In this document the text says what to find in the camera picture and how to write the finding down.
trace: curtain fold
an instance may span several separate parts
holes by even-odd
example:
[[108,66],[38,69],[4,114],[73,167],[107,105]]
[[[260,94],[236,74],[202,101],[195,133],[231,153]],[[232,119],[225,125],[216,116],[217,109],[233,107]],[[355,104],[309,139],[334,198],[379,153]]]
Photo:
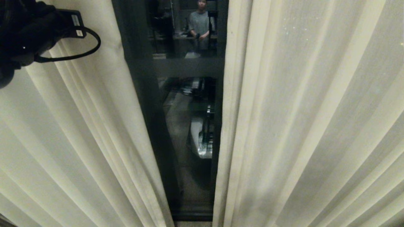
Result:
[[[79,10],[93,55],[16,71],[0,90],[0,213],[18,226],[173,226],[110,1]],[[62,40],[52,57],[94,46]]]
[[403,7],[230,2],[214,226],[404,222]]

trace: gray t-shirt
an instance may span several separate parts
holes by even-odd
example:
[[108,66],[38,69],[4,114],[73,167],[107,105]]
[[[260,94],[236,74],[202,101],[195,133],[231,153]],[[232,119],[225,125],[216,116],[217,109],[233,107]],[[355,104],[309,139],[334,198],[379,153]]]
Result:
[[[210,18],[210,23],[212,24],[212,30],[215,30],[215,21],[214,18]],[[209,17],[208,17],[208,12],[204,13],[198,13],[197,11],[191,13],[189,15],[189,29],[194,30],[197,34],[203,35],[209,31]],[[204,40],[201,42],[195,40],[195,46],[198,48],[198,43],[199,43],[199,49],[200,50],[206,50],[208,49],[209,45],[209,38],[206,37]]]

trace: sticker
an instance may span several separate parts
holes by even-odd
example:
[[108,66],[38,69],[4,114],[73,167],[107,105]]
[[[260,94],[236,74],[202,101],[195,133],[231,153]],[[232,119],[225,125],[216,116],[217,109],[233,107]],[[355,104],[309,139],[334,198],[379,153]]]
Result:
[[83,36],[83,32],[80,30],[76,30],[77,36]]
[[78,20],[77,15],[72,15],[72,19],[73,19],[74,26],[80,26],[80,21]]

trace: person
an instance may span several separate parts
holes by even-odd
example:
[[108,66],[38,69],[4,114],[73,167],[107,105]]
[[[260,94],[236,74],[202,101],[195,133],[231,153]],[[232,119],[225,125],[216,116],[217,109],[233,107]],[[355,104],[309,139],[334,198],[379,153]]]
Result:
[[[189,15],[189,29],[198,50],[207,50],[209,46],[209,17],[206,6],[206,0],[198,0],[198,10]],[[213,18],[210,19],[210,23],[212,30],[215,30]]]

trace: white curtain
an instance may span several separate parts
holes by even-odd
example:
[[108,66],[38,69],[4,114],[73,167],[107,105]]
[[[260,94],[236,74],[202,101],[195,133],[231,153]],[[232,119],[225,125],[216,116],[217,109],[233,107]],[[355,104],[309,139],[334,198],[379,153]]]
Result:
[[[173,226],[108,0],[79,10],[93,55],[18,70],[0,90],[0,213],[19,227]],[[52,57],[96,45],[63,40]]]
[[230,1],[213,226],[404,223],[403,9]]

